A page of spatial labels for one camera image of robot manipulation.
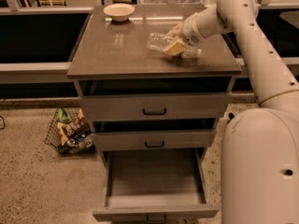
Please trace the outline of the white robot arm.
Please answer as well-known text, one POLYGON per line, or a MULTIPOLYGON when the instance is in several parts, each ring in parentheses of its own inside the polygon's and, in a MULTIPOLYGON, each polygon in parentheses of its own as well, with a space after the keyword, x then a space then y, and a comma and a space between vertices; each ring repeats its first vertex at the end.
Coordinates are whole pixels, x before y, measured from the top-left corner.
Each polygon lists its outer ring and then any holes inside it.
POLYGON ((217 0, 169 31, 167 53, 235 34, 258 104, 221 145, 221 223, 299 224, 299 83, 259 27, 254 0, 217 0))

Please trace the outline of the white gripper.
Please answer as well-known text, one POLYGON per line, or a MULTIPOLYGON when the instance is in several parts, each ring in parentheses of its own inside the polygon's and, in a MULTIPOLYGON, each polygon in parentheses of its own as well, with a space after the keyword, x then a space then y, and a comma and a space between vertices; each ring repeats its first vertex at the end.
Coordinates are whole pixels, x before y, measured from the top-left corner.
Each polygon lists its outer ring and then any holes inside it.
POLYGON ((180 54, 186 49, 186 44, 197 46, 205 40, 202 34, 199 31, 198 25, 199 21, 197 20, 198 13, 192 14, 188 17, 182 24, 176 25, 172 28, 167 35, 175 37, 169 45, 164 48, 164 53, 167 55, 175 56, 180 54))

